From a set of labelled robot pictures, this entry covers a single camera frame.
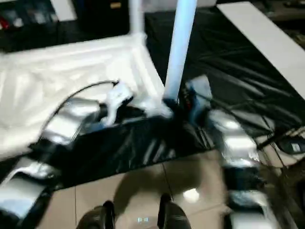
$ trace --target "white plastic part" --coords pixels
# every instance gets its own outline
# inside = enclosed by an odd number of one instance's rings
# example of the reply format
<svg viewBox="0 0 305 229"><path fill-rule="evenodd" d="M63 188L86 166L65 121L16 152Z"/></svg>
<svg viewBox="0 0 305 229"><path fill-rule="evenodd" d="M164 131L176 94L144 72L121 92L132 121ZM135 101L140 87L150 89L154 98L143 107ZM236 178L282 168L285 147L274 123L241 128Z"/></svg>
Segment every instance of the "white plastic part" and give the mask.
<svg viewBox="0 0 305 229"><path fill-rule="evenodd" d="M114 88L107 93L105 103L107 105L108 114L102 119L103 125L113 125L118 109L124 101L130 100L132 97L133 93L125 83L119 82L115 85Z"/></svg>
<svg viewBox="0 0 305 229"><path fill-rule="evenodd" d="M164 97L177 101L182 73L192 32L197 0L179 0L177 4Z"/></svg>
<svg viewBox="0 0 305 229"><path fill-rule="evenodd" d="M305 99L304 50L250 2L217 7Z"/></svg>
<svg viewBox="0 0 305 229"><path fill-rule="evenodd" d="M57 106L91 83L120 80L135 94L161 100L164 86L141 39L133 34L0 56L0 161L26 153ZM78 97L104 101L111 88Z"/></svg>
<svg viewBox="0 0 305 229"><path fill-rule="evenodd" d="M130 33L144 33L144 13L142 0L129 1Z"/></svg>

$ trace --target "black cable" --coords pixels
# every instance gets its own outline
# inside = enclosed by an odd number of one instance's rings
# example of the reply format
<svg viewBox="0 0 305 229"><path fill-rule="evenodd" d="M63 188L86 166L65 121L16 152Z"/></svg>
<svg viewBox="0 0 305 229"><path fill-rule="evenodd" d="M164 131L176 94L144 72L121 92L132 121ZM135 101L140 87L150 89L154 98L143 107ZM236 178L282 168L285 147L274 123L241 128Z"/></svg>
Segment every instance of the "black cable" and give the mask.
<svg viewBox="0 0 305 229"><path fill-rule="evenodd" d="M112 84L113 86L115 86L118 82L115 82L115 81L110 81L110 80L104 80L104 81L99 81L99 82L96 82L96 83L92 83L92 84L89 84L79 90L77 90L76 92L70 94L66 99L64 99L60 104L59 106L56 108L56 110L49 116L49 118L47 119L47 121L44 123L44 125L42 126L42 131L47 127L47 125L50 123L50 121L52 120L52 118L59 112L60 109L62 109L62 107L64 106L64 104L71 98L73 98L75 95L77 95L78 93L88 89L88 88L91 88L91 87L95 87L95 86L98 86L98 85L102 85L102 84Z"/></svg>
<svg viewBox="0 0 305 229"><path fill-rule="evenodd" d="M197 96L199 96L199 97L201 97L201 98L203 98L203 99L205 99L205 100L207 100L207 101L209 101L209 102L211 102L211 103L216 104L218 107L224 109L226 112L228 112L229 114L231 114L232 116L234 116L234 117L235 117L236 119L238 119L239 121L247 122L247 123L249 123L249 124L251 124L251 125L257 126L257 125L255 125L255 124L253 124L253 123L251 123L251 122L248 122L248 121L244 120L243 118L237 116L236 114L234 114L234 112L232 112L232 111L231 111L226 105L224 105L222 102L220 102L220 101L218 101L218 100L216 100L216 99L213 99L213 98L209 98L209 97L204 96L204 95L202 95L202 94L199 94L199 93L197 93L197 92L194 92L194 93L195 93ZM275 166L273 166L273 165L266 165L266 164L263 164L263 163L261 163L261 162L258 162L258 163L261 164L261 165L263 165L263 166L265 166L265 167L269 167L269 168L279 168L279 169L287 168L287 166L284 164L284 162L282 161L281 157L279 156L279 153L277 152L277 150L275 150L275 152L276 152L278 158L280 159L280 161L281 161L283 167L275 167Z"/></svg>
<svg viewBox="0 0 305 229"><path fill-rule="evenodd" d="M258 145L258 142L256 139L253 139L255 144ZM268 156L268 154L264 151L264 149L257 149L258 152L260 152L261 154L263 154L264 159L266 160L267 166L273 166L270 160L270 157Z"/></svg>
<svg viewBox="0 0 305 229"><path fill-rule="evenodd" d="M294 128L293 129L290 129L288 131L284 131L282 132L281 134L277 134L277 135L274 135L272 136L271 138L268 138L267 140L265 140L264 142L260 143L258 146L257 146L257 149L258 150L261 150L263 148L265 148L266 146L270 145L272 142L276 142L278 140L281 140L283 137L287 136L291 131L294 131Z"/></svg>
<svg viewBox="0 0 305 229"><path fill-rule="evenodd" d="M207 100L207 101L209 101L209 102L211 102L211 103L214 103L216 106L222 108L222 109L225 110L227 113L229 113L230 115L232 115L232 116L234 116L236 119L238 119L240 122L245 123L245 124L248 124L248 125L251 125L251 126L253 126L253 127L257 128L257 129L262 129L261 126L255 124L255 123L249 122L249 121L247 121L247 120L245 120L245 119L239 117L238 115L236 115L236 114L235 114L234 112L232 112L232 111L227 107L227 105L225 105L223 102L221 102L221 101L219 101L219 100L217 100L217 99L214 99L214 98L209 98L209 97L207 97L207 96L205 96L205 95L202 95L202 94L200 94L200 93L198 93L198 92L195 92L195 91L194 91L194 93L195 93L197 96L199 96L199 97L201 97L201 98L203 98L203 99L205 99L205 100Z"/></svg>
<svg viewBox="0 0 305 229"><path fill-rule="evenodd" d="M281 158L281 156L280 156L280 153L278 152L278 149L277 149L277 146L276 146L275 143L271 143L270 146L274 149L274 151L275 151L277 157L279 158L279 160L281 161L282 165L283 165L285 168L288 168L289 166L291 166L291 165L284 165L284 162L283 162L283 160L282 160L282 158ZM283 153L284 153L285 156L287 156L287 157L289 157L289 158L295 160L294 164L296 164L296 163L300 162L301 160L303 160L303 158L297 159L297 158L295 158L295 157L292 156L292 155L286 154L285 152L283 152Z"/></svg>

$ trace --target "black tarp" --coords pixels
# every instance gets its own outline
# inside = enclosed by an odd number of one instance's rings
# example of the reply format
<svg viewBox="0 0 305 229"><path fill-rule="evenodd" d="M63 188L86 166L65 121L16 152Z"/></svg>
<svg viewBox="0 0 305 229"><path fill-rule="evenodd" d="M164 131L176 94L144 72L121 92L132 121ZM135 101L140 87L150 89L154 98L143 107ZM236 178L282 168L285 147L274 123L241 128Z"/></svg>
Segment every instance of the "black tarp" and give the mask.
<svg viewBox="0 0 305 229"><path fill-rule="evenodd" d="M174 12L146 15L147 47L163 82L173 21ZM303 126L303 99L217 8L196 13L183 80L202 74L253 137ZM56 166L70 187L209 149L204 132L181 117L153 118L83 136ZM2 163L3 175L15 160Z"/></svg>
<svg viewBox="0 0 305 229"><path fill-rule="evenodd" d="M173 22L174 12L146 15L147 47L163 82ZM217 8L197 9L183 80L203 74L253 137L304 125L303 98Z"/></svg>

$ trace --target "beige floor tile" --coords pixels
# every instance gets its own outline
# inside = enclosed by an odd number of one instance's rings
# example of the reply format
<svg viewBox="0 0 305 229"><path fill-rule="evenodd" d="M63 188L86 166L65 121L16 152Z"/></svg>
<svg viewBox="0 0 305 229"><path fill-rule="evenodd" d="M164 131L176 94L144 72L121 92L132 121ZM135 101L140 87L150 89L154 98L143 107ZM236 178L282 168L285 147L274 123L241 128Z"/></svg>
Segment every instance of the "beige floor tile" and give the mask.
<svg viewBox="0 0 305 229"><path fill-rule="evenodd" d="M76 187L77 221L90 209L112 200L117 229L157 225L160 197L169 193L162 165L139 169Z"/></svg>
<svg viewBox="0 0 305 229"><path fill-rule="evenodd" d="M186 215L224 202L224 184L217 151L164 163L173 199Z"/></svg>
<svg viewBox="0 0 305 229"><path fill-rule="evenodd" d="M192 229L223 229L223 215L228 212L226 206L217 206L188 217Z"/></svg>
<svg viewBox="0 0 305 229"><path fill-rule="evenodd" d="M75 188L54 193L38 229L75 229Z"/></svg>

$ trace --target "light blue pole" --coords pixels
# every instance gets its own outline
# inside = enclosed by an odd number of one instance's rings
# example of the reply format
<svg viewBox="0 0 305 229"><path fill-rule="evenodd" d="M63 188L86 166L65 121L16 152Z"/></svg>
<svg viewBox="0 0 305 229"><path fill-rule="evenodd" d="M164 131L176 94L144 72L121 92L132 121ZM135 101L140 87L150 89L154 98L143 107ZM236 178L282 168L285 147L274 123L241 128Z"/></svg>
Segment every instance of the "light blue pole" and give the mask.
<svg viewBox="0 0 305 229"><path fill-rule="evenodd" d="M144 13L142 0L129 1L130 33L144 33Z"/></svg>
<svg viewBox="0 0 305 229"><path fill-rule="evenodd" d="M177 101L197 0L178 0L164 98Z"/></svg>

